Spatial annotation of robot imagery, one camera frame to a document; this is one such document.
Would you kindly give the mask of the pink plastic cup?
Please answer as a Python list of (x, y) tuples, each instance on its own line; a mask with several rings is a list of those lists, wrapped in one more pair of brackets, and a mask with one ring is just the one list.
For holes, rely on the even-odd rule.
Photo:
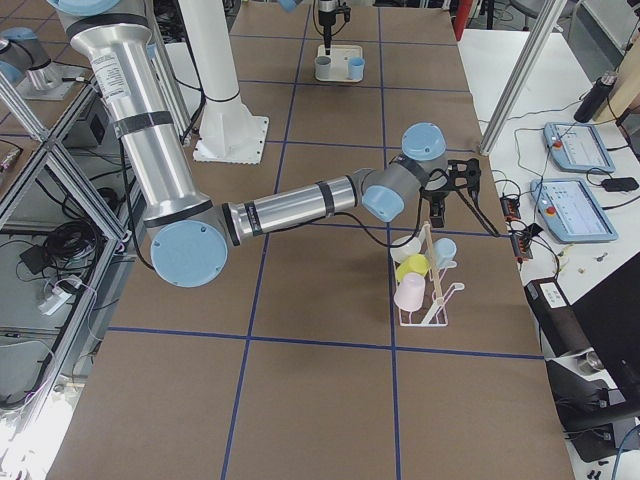
[(401, 310), (413, 313), (422, 305), (425, 295), (425, 278), (416, 273), (407, 274), (397, 285), (394, 304)]

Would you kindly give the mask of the aluminium frame post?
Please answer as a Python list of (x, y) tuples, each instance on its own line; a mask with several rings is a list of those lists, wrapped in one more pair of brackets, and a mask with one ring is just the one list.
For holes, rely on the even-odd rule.
[(479, 145), (479, 153), (488, 156), (495, 146), (508, 117), (518, 100), (526, 80), (532, 72), (554, 27), (566, 5), (565, 0), (547, 0), (542, 6), (536, 24), (522, 48), (505, 89), (497, 102)]

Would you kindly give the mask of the teach pendant tablet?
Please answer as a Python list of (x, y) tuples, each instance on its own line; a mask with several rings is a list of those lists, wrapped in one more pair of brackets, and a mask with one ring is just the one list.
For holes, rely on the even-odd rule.
[(534, 180), (530, 188), (547, 231), (559, 243), (606, 243), (618, 239), (617, 231), (585, 180)]
[(551, 157), (565, 172), (613, 173), (615, 165), (598, 130), (591, 124), (546, 123), (543, 129)]

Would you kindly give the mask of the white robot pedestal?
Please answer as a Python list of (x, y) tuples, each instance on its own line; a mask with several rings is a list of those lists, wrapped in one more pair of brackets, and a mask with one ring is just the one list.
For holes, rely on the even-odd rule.
[(206, 97), (194, 159), (258, 164), (269, 119), (242, 101), (223, 3), (186, 0), (179, 8)]

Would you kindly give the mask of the near teach pendant tablet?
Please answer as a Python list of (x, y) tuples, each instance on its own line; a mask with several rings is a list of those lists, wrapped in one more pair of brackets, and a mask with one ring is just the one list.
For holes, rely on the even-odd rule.
[(585, 180), (534, 180), (530, 188), (547, 231), (559, 243), (606, 243), (618, 239), (617, 231)]

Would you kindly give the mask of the yellow plastic cup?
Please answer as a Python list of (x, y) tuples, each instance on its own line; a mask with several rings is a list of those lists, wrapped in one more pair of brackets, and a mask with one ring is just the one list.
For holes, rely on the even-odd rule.
[(421, 253), (413, 254), (403, 260), (395, 271), (397, 282), (401, 282), (409, 273), (416, 273), (424, 277), (430, 270), (429, 260)]

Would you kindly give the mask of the black label box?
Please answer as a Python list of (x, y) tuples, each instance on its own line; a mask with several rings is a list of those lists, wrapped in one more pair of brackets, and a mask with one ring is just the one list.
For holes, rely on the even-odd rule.
[(556, 356), (591, 347), (572, 306), (553, 277), (529, 281), (524, 293)]

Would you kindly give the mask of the grey plastic cup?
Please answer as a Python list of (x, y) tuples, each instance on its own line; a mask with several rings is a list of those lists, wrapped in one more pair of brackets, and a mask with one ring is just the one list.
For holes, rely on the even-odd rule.
[(320, 55), (314, 59), (314, 75), (318, 81), (328, 81), (331, 74), (330, 56)]

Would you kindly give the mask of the cream plastic tray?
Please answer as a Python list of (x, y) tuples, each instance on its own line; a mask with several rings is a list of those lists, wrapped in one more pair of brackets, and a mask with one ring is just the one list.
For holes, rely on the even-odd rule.
[(324, 52), (324, 45), (320, 44), (317, 47), (316, 57), (320, 55), (330, 56), (332, 60), (330, 79), (328, 81), (321, 82), (358, 83), (348, 78), (347, 63), (351, 57), (362, 57), (364, 59), (363, 49), (360, 45), (333, 44), (331, 46), (330, 54), (326, 55)]

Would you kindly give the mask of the black water bottle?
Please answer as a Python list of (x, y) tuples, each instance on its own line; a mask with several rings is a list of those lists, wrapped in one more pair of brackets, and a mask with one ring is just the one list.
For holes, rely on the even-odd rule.
[(598, 77), (574, 113), (574, 121), (588, 123), (607, 100), (617, 79), (618, 73), (611, 70)]

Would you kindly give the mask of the blue plastic cup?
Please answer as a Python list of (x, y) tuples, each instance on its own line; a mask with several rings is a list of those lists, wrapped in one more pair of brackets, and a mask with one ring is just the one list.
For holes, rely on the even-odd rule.
[(362, 57), (351, 57), (348, 60), (348, 78), (354, 82), (360, 82), (364, 77), (366, 62)]
[(440, 238), (433, 244), (432, 254), (438, 269), (445, 268), (455, 258), (457, 245), (450, 238)]

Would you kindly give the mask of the white plastic cup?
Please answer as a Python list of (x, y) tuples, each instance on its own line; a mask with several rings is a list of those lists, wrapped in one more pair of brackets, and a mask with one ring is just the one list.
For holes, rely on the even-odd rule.
[(402, 263), (408, 257), (419, 254), (422, 249), (422, 241), (417, 236), (404, 236), (391, 243), (390, 255), (395, 263)]

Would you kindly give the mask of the black monitor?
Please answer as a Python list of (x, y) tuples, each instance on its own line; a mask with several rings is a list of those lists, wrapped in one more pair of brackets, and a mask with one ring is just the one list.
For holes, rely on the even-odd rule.
[(634, 256), (573, 305), (604, 368), (628, 397), (639, 397), (639, 257)]

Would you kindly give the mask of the far teach pendant tablet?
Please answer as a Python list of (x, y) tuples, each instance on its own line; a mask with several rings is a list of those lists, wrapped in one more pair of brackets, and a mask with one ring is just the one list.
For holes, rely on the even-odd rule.
[(613, 173), (615, 165), (598, 130), (591, 124), (546, 123), (543, 129), (551, 157), (565, 172)]

